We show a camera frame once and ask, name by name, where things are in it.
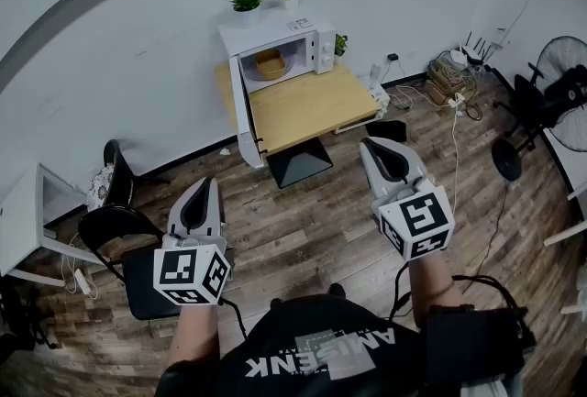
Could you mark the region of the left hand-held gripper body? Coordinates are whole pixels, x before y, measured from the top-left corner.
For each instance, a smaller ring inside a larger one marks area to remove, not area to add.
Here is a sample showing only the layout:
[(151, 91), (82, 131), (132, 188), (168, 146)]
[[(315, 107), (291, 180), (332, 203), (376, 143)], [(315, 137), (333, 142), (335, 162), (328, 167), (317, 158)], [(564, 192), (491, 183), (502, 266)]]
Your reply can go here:
[(219, 303), (231, 275), (227, 241), (210, 234), (181, 235), (171, 226), (153, 254), (153, 288), (178, 306)]

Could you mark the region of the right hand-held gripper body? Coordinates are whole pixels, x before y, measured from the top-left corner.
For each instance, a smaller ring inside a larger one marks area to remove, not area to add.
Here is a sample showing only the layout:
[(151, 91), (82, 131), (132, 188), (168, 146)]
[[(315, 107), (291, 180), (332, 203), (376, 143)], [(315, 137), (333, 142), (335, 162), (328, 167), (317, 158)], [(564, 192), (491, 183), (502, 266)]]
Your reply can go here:
[(371, 178), (371, 209), (380, 232), (405, 260), (415, 260), (446, 248), (455, 220), (442, 186), (426, 176), (386, 181)]

